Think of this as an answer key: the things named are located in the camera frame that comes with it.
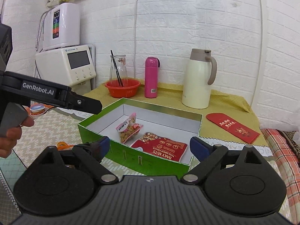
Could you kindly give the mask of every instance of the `black straw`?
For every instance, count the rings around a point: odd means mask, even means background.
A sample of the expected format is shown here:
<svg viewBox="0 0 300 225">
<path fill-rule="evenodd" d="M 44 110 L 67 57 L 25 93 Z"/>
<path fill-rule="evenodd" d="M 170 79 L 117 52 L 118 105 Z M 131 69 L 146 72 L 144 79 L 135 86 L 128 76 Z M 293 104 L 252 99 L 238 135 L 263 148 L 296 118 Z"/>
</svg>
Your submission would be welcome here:
<svg viewBox="0 0 300 225">
<path fill-rule="evenodd" d="M 117 64 L 116 64 L 115 58 L 114 58 L 114 56 L 113 56 L 113 51 L 110 50 L 110 53 L 112 54 L 112 61 L 113 61 L 113 64 L 114 64 L 114 66 L 115 66 L 115 72 L 116 72 L 116 75 L 117 75 L 117 79 L 118 79 L 119 85 L 120 85 L 120 86 L 122 85 L 122 87 L 124 87 L 123 82 L 122 82 L 122 79 L 121 79 L 120 74 L 119 74 L 119 71 L 118 71 L 118 68 L 117 68 Z"/>
</svg>

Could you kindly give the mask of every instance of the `green box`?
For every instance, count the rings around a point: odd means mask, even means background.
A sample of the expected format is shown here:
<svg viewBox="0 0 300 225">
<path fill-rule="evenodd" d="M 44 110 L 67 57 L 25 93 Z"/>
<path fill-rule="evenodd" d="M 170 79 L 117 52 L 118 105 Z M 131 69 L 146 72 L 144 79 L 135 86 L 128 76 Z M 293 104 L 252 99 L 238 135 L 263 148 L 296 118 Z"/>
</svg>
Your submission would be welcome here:
<svg viewBox="0 0 300 225">
<path fill-rule="evenodd" d="M 136 112 L 136 122 L 143 124 L 139 134 L 125 144 L 118 141 L 116 127 Z M 93 115 L 78 124 L 83 143 L 98 141 L 102 136 L 110 138 L 110 151 L 106 155 L 123 166 L 148 176 L 176 175 L 182 177 L 190 169 L 193 155 L 189 146 L 180 162 L 136 150 L 132 145 L 145 132 L 189 145 L 192 136 L 199 136 L 202 114 L 182 111 L 174 108 L 122 98 L 103 108 L 98 115 Z"/>
</svg>

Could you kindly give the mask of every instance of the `glass jar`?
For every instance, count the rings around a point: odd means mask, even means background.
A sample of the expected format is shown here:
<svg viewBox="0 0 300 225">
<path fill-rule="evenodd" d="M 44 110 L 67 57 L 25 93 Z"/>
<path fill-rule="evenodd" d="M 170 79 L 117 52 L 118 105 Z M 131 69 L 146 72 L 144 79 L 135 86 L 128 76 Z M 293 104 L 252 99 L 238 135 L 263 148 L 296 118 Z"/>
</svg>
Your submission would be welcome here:
<svg viewBox="0 0 300 225">
<path fill-rule="evenodd" d="M 126 55 L 110 56 L 111 66 L 109 85 L 112 87 L 127 87 L 128 77 L 126 70 Z"/>
</svg>

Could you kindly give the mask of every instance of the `finger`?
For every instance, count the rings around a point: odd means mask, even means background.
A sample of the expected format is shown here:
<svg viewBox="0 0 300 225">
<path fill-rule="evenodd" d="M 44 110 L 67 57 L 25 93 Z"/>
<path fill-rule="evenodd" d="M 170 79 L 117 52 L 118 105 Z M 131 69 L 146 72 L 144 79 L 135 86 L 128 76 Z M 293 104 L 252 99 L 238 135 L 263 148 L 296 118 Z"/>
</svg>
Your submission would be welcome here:
<svg viewBox="0 0 300 225">
<path fill-rule="evenodd" d="M 31 117 L 26 118 L 25 121 L 22 123 L 22 125 L 26 127 L 32 127 L 34 124 L 35 122 Z"/>
<path fill-rule="evenodd" d="M 11 128 L 6 132 L 6 137 L 12 140 L 19 140 L 22 136 L 22 128 Z"/>
<path fill-rule="evenodd" d="M 0 149 L 9 151 L 17 144 L 16 139 L 0 138 Z"/>
<path fill-rule="evenodd" d="M 11 154 L 11 149 L 9 151 L 0 149 L 0 157 L 8 158 Z"/>
</svg>

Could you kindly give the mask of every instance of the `daily nuts package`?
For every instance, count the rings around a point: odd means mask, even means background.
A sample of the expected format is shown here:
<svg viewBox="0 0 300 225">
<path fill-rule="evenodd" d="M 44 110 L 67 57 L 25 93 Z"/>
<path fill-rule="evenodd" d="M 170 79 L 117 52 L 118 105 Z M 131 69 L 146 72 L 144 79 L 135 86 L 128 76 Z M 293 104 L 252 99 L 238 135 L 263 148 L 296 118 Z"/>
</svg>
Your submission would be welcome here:
<svg viewBox="0 0 300 225">
<path fill-rule="evenodd" d="M 132 138 L 133 136 L 136 136 L 140 129 L 143 127 L 141 124 L 137 124 L 136 121 L 137 114 L 133 113 L 130 115 L 130 117 L 118 125 L 116 127 L 116 130 L 119 132 L 120 135 L 120 142 L 124 144 L 127 140 Z"/>
<path fill-rule="evenodd" d="M 185 143 L 147 132 L 131 147 L 142 152 L 179 162 L 187 146 Z"/>
</svg>

